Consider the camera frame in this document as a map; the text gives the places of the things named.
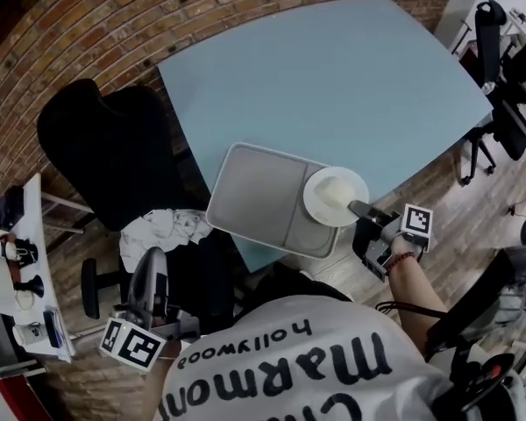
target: gray tray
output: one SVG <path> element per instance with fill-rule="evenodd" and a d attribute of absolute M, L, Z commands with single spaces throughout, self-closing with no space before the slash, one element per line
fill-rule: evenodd
<path fill-rule="evenodd" d="M 326 259 L 338 228 L 320 225 L 304 208 L 306 181 L 326 167 L 259 146 L 231 146 L 212 192 L 209 225 L 288 253 Z"/>

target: bracelet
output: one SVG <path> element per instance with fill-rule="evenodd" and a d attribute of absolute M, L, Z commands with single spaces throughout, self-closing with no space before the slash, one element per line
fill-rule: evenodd
<path fill-rule="evenodd" d="M 415 253 L 413 253 L 412 251 L 409 251 L 405 254 L 402 254 L 400 256 L 398 256 L 392 263 L 390 263 L 387 267 L 386 267 L 386 276 L 389 276 L 389 273 L 390 271 L 392 271 L 392 268 L 395 267 L 398 263 L 406 260 L 408 257 L 415 257 Z"/>

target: light blue table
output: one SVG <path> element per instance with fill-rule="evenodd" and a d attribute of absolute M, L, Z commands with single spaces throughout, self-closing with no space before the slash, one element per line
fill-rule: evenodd
<path fill-rule="evenodd" d="M 209 189 L 228 148 L 243 141 L 351 168 L 374 201 L 492 109 L 450 53 L 390 0 L 280 12 L 185 49 L 160 72 Z M 252 271 L 284 255 L 234 240 Z"/>

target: white mug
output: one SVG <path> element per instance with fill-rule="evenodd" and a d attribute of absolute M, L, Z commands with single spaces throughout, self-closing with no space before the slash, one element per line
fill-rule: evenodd
<path fill-rule="evenodd" d="M 15 325 L 11 328 L 11 331 L 14 339 L 16 339 L 20 346 L 28 346 L 42 339 L 49 338 L 45 325 L 38 322 L 31 323 L 30 325 Z"/>

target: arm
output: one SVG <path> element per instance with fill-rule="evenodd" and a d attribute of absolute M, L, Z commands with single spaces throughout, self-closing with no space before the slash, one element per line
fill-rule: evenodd
<path fill-rule="evenodd" d="M 146 376 L 142 399 L 142 421 L 152 421 L 160 404 L 167 372 L 181 350 L 181 342 L 168 344 Z"/>
<path fill-rule="evenodd" d="M 412 251 L 412 248 L 413 246 L 401 236 L 396 237 L 392 243 L 394 258 L 405 254 L 407 251 Z M 415 258 L 408 257 L 397 263 L 391 269 L 388 280 L 395 301 L 420 305 L 427 309 L 442 312 L 447 311 Z M 427 331 L 438 321 L 437 318 L 406 310 L 400 310 L 399 314 L 403 330 L 415 343 L 417 349 L 424 354 Z"/>

